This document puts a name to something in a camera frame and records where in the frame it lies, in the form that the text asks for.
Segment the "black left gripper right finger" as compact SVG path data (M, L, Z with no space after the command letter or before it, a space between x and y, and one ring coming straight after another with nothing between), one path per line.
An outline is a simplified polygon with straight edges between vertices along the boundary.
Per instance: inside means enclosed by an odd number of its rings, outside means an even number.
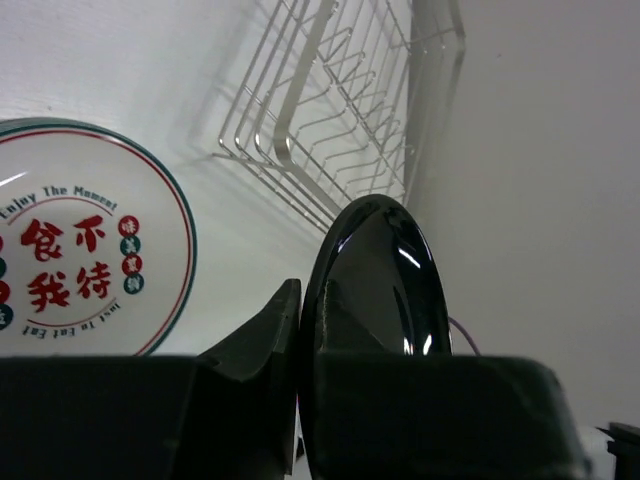
M314 353L394 353L385 311L362 295L344 293L335 280L314 280Z

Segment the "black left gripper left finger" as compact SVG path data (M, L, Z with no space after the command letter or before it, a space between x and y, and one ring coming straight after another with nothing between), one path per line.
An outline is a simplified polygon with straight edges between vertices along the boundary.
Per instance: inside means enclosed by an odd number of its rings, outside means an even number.
M199 355L192 459L212 475L288 475L295 463L295 354L301 283Z

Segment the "black glossy plate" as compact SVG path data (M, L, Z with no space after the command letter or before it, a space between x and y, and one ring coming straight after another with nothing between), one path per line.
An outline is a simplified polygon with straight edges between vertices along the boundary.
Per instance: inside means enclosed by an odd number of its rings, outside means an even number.
M312 477L413 477L428 436L426 357L451 351L443 287L414 218L382 194L351 202L321 245L300 319Z

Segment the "white plate red green text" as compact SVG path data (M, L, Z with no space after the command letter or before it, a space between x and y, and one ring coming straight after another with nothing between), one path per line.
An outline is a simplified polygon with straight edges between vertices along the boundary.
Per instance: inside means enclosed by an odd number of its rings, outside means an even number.
M148 355L196 263L188 201L147 149L86 122L2 122L3 356Z

